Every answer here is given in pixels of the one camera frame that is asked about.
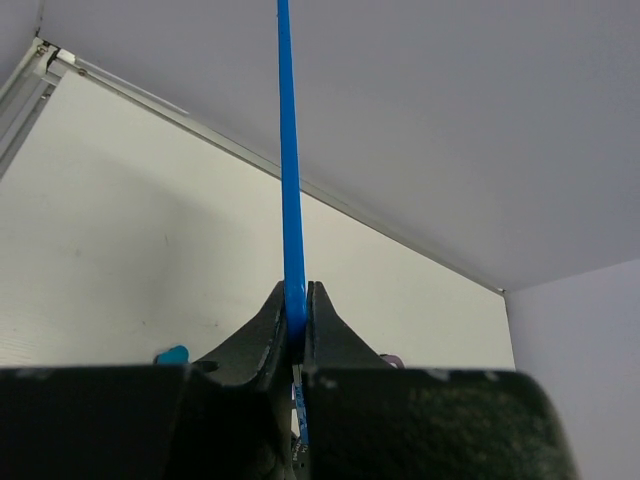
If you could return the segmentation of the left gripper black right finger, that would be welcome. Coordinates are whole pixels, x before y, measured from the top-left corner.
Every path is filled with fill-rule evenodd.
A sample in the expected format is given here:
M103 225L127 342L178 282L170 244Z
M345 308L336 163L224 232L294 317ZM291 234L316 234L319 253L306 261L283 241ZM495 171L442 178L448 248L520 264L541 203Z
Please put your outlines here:
M396 368L309 286L302 385L313 479L575 479L550 399L508 370Z

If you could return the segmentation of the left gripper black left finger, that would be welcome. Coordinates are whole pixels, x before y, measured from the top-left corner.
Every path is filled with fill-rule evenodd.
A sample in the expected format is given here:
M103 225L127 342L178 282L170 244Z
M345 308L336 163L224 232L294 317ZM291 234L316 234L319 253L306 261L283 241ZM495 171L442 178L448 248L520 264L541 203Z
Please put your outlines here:
M1 372L5 479L284 479L290 434L281 287L190 364Z

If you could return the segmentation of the blue bone-shaped eraser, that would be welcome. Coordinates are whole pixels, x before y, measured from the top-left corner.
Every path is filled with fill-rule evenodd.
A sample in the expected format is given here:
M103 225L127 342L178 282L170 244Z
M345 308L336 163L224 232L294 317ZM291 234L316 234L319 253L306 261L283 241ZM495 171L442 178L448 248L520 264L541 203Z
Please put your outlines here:
M180 365L189 363L190 353L184 345L175 345L159 352L153 359L154 365Z

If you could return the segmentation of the blue framed whiteboard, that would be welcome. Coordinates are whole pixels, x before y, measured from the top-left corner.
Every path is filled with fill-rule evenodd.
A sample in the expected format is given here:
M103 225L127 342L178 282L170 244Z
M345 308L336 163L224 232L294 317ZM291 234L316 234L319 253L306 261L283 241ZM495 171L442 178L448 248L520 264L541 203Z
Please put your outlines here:
M309 429L302 387L302 356L309 314L307 310L292 38L289 2L278 0L276 5L284 302L288 324L288 343L292 353L293 391L299 438L303 445L307 445L309 443Z

